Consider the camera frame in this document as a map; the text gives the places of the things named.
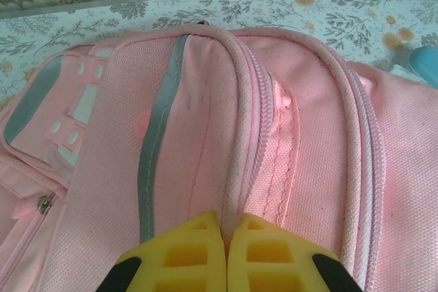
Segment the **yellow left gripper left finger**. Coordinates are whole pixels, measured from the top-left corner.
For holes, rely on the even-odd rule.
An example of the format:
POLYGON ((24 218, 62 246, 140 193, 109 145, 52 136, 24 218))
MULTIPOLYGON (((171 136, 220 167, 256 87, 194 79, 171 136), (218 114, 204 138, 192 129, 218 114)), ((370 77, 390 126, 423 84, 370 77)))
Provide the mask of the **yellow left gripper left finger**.
POLYGON ((225 291, 226 256, 207 211, 125 252, 99 291, 225 291))

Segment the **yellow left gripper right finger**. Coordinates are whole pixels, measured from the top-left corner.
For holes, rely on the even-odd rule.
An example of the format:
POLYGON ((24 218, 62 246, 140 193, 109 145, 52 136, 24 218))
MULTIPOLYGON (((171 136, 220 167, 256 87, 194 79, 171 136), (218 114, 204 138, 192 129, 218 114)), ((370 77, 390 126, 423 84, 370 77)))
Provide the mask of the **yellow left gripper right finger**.
POLYGON ((228 291, 361 291, 337 256, 256 215, 244 213, 227 262, 228 291))

